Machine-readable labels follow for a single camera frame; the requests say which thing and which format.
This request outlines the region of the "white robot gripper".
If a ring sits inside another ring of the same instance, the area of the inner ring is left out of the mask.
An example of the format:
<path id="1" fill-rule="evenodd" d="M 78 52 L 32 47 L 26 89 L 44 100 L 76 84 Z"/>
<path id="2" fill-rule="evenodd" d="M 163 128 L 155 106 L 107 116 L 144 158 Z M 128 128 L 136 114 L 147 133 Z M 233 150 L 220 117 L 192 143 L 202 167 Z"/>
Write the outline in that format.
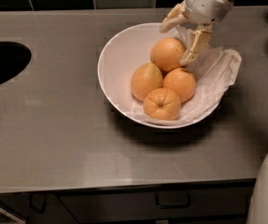
<path id="1" fill-rule="evenodd" d="M 205 24 L 198 25 L 195 30 L 187 30 L 186 51 L 181 57 L 181 65 L 187 65 L 199 57 L 212 35 L 212 25 L 208 24 L 221 22 L 232 6 L 230 0 L 185 0 L 170 10 L 161 23 L 161 33 L 167 33 L 177 25 L 189 21 Z"/>

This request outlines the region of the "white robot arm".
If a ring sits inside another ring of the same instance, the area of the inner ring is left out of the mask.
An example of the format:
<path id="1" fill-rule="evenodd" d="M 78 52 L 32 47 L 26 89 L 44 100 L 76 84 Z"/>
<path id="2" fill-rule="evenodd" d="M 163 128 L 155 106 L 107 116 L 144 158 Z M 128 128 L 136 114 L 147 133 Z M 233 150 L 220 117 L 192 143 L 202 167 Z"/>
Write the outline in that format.
<path id="1" fill-rule="evenodd" d="M 188 32 L 187 50 L 180 63 L 186 65 L 198 58 L 208 44 L 213 25 L 222 21 L 232 9 L 234 0 L 184 0 L 164 18 L 160 31 L 166 33 L 181 23 L 194 23 Z M 268 153 L 259 170 L 251 197 L 246 224 L 268 224 Z"/>

